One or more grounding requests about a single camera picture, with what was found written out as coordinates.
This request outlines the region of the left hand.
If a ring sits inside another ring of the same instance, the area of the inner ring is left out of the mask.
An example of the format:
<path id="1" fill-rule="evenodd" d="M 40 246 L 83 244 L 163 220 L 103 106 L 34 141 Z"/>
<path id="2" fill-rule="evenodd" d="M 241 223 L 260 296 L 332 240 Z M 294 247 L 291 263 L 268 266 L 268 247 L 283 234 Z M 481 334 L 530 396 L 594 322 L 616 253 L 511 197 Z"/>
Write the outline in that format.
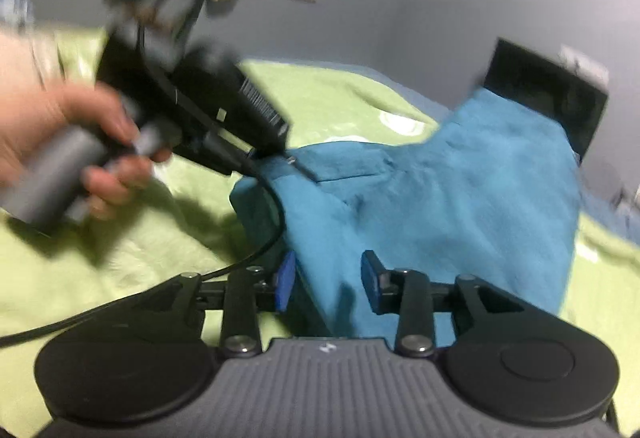
<path id="1" fill-rule="evenodd" d="M 45 143 L 72 125 L 98 127 L 127 146 L 138 138 L 138 129 L 128 117 L 119 94 L 96 83 L 58 81 L 44 90 L 39 87 L 9 86 L 1 90 L 1 188 L 17 183 L 26 173 L 26 162 Z M 88 191 L 89 212 L 107 219 L 145 188 L 153 165 L 170 159 L 164 148 L 151 157 L 129 154 L 113 172 L 96 166 L 84 169 L 81 183 Z"/>

